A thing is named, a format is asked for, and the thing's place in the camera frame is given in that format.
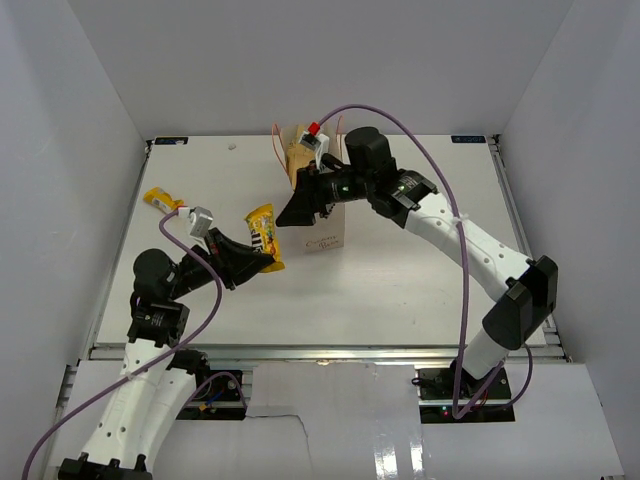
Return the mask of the yellow candy bar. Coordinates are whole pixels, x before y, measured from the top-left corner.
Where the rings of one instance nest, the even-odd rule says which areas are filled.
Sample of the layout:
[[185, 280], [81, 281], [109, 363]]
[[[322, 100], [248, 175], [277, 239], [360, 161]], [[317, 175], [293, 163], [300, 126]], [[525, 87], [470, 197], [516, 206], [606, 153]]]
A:
[[252, 248], [273, 259], [261, 272], [267, 274], [284, 270], [285, 264], [281, 259], [280, 244], [276, 236], [273, 205], [269, 203], [256, 208], [247, 214], [245, 222], [249, 228]]

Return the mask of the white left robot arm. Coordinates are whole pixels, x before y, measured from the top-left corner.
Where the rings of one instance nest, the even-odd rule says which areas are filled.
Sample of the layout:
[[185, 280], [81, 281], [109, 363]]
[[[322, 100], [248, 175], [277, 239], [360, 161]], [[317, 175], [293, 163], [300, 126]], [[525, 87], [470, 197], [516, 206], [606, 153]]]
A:
[[62, 461], [58, 478], [152, 478], [159, 450], [182, 407], [211, 387], [205, 354], [180, 343], [189, 309], [179, 298], [215, 279], [232, 290], [273, 262], [257, 246], [235, 242], [216, 228], [180, 262], [157, 248], [136, 257], [122, 383], [79, 456]]

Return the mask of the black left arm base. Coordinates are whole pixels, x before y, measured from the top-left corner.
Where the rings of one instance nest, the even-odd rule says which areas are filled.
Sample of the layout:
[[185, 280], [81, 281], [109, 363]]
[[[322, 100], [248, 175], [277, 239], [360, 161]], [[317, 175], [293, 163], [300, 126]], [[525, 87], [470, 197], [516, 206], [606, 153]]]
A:
[[241, 370], [213, 369], [206, 355], [197, 350], [179, 351], [170, 363], [195, 375], [195, 397], [178, 413], [178, 420], [241, 421], [246, 408], [241, 400], [244, 374]]

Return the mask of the large brown snack bag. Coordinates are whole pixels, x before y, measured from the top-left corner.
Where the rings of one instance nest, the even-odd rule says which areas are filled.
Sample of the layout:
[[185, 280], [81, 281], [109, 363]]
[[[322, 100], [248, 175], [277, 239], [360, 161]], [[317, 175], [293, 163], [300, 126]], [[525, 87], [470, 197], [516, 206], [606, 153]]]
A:
[[312, 150], [299, 143], [299, 138], [305, 131], [304, 124], [286, 127], [282, 133], [284, 142], [285, 166], [292, 188], [296, 187], [297, 170], [306, 168], [315, 160]]

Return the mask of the yellow snack packet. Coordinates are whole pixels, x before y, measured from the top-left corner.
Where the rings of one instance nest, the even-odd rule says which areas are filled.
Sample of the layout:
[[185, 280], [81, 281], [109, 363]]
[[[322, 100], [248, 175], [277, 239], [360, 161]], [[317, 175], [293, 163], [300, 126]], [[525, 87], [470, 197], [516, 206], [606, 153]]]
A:
[[169, 193], [160, 187], [154, 187], [143, 195], [143, 201], [165, 214], [169, 214], [184, 205], [181, 199], [174, 199]]

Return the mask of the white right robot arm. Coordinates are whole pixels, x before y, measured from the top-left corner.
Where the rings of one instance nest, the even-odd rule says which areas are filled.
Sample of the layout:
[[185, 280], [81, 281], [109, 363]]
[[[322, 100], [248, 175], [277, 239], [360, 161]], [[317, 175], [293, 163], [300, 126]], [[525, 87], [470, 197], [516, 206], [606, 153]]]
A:
[[453, 390], [472, 399], [488, 385], [488, 375], [508, 354], [524, 346], [552, 314], [557, 301], [558, 266], [547, 256], [532, 259], [515, 251], [453, 211], [437, 186], [397, 166], [386, 136], [374, 127], [346, 135], [349, 161], [329, 152], [317, 124], [298, 144], [314, 154], [296, 172], [294, 193], [279, 214], [279, 227], [312, 226], [339, 203], [365, 199], [380, 216], [437, 247], [466, 268], [493, 300], [480, 331], [465, 347], [451, 374]]

